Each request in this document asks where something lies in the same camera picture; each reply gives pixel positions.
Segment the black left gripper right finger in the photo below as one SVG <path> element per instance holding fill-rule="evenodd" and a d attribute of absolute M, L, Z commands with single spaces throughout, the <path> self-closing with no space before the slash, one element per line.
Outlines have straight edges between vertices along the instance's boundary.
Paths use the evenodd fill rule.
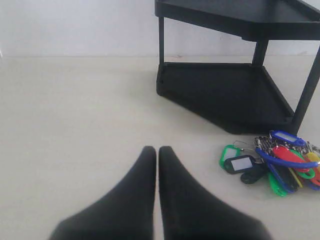
<path fill-rule="evenodd" d="M 270 240 L 264 224 L 207 191 L 170 146 L 158 152 L 159 198 L 166 240 Z"/>

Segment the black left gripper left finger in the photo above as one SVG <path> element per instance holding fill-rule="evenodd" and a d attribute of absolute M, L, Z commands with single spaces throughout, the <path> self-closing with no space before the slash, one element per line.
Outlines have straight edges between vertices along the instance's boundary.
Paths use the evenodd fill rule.
<path fill-rule="evenodd" d="M 152 240 L 157 154 L 143 147 L 123 179 L 101 199 L 61 221 L 52 240 Z"/>

